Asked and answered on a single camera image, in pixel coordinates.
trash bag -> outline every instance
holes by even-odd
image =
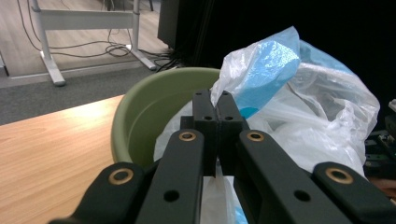
[[[269,133],[302,169],[312,172],[316,164],[334,161],[364,176],[364,140],[376,125],[379,102],[357,75],[301,40],[294,27],[228,54],[211,88],[213,105],[223,91],[233,95],[250,129]],[[168,122],[154,160],[181,116],[191,114],[189,102]],[[247,223],[233,188],[230,193],[233,178],[219,167],[217,174],[205,177],[202,207],[208,209],[201,223]],[[226,209],[210,209],[217,207],[214,201]]]

plastic bag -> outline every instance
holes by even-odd
[[[376,125],[379,102],[345,65],[300,40],[294,27],[227,55],[211,89],[213,105],[223,91],[233,95],[250,129],[272,135],[301,168],[312,172],[317,163],[334,161],[364,176],[364,140]],[[181,116],[191,114],[189,102],[168,122],[154,160]],[[227,187],[232,182],[221,173],[205,178],[202,207],[208,209],[201,223],[247,223]],[[227,209],[209,209],[220,201]]]

trash can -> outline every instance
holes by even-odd
[[[200,89],[210,89],[219,69],[184,67],[162,71],[136,83],[121,99],[111,129],[114,162],[147,167],[154,162],[156,138]]]

desk frame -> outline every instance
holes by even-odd
[[[140,0],[134,0],[133,12],[119,11],[73,11],[41,9],[37,0],[33,0],[32,10],[35,14],[36,26],[41,40],[40,51],[44,65],[56,86],[66,84],[58,65],[50,54],[46,31],[48,30],[89,30],[89,29],[133,29],[131,43],[125,47],[140,60],[148,69],[155,70],[152,63],[139,49],[139,6]]]

green bucket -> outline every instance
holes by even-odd
[[[219,69],[185,67],[166,70],[136,83],[121,99],[111,129],[114,162],[146,167],[154,162],[157,137],[169,120],[200,89],[210,89]]]

